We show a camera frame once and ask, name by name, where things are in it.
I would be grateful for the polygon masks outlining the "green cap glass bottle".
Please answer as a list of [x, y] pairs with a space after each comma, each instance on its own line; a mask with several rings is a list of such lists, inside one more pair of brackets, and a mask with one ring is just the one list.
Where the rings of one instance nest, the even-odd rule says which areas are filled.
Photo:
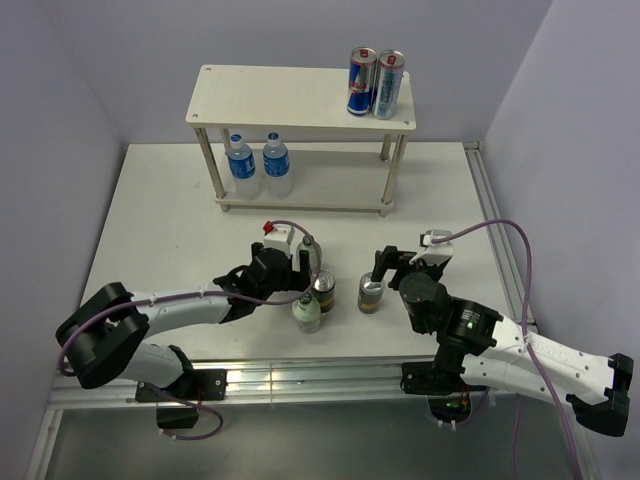
[[313, 334], [319, 329], [321, 307], [311, 293], [302, 295], [293, 303], [292, 314], [297, 327], [303, 333]]
[[296, 259], [299, 271], [306, 273], [309, 277], [321, 268], [322, 248], [312, 236], [303, 236], [297, 246]]

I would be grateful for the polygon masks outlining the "Pocari Sweat bottle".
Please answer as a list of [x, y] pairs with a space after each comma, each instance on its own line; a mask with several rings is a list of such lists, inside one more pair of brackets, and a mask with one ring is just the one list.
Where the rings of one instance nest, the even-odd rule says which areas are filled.
[[275, 198], [286, 198], [293, 190], [289, 151], [277, 132], [270, 132], [262, 150], [267, 187]]
[[236, 194], [244, 200], [254, 200], [261, 192], [260, 181], [256, 173], [256, 164], [252, 149], [240, 134], [230, 137], [230, 147], [226, 151], [229, 168], [235, 183]]

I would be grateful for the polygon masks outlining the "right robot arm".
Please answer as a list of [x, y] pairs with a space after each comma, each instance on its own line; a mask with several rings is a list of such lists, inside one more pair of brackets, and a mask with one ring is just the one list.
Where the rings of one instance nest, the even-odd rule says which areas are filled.
[[413, 331], [434, 336], [438, 344], [433, 359], [402, 364], [405, 393], [450, 395], [464, 387], [489, 387], [558, 403], [593, 432], [624, 435], [631, 357], [591, 355], [525, 331], [492, 308], [450, 295], [440, 281], [443, 270], [395, 246], [375, 254], [373, 280], [393, 271], [390, 287]]

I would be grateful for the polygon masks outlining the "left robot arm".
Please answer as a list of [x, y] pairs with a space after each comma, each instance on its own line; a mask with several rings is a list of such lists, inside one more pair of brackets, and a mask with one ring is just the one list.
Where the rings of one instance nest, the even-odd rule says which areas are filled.
[[198, 291], [152, 296], [130, 292], [120, 282], [109, 283], [56, 331], [61, 347], [58, 370], [76, 377], [85, 389], [121, 378], [183, 399], [197, 383], [191, 361], [179, 347], [153, 344], [149, 337], [245, 318], [260, 306], [276, 305], [276, 293], [292, 291], [301, 297], [310, 291], [320, 259], [317, 246], [299, 252], [293, 261], [283, 251], [256, 242], [249, 264]]

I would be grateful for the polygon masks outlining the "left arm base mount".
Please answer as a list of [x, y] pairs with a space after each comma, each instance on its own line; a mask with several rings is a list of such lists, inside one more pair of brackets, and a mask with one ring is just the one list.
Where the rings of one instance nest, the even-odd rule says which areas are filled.
[[168, 387], [149, 386], [139, 382], [134, 399], [137, 403], [173, 402], [178, 407], [156, 407], [156, 424], [162, 430], [192, 429], [200, 417], [206, 401], [225, 398], [227, 371], [225, 369], [196, 369], [185, 374]]

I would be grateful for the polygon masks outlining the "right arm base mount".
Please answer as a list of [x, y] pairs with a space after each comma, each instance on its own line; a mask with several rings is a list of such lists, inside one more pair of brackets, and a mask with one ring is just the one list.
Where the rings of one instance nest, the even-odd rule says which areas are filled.
[[491, 404], [488, 387], [470, 386], [457, 376], [438, 373], [433, 361], [403, 362], [400, 368], [400, 389], [425, 397], [427, 416], [440, 429], [456, 431]]

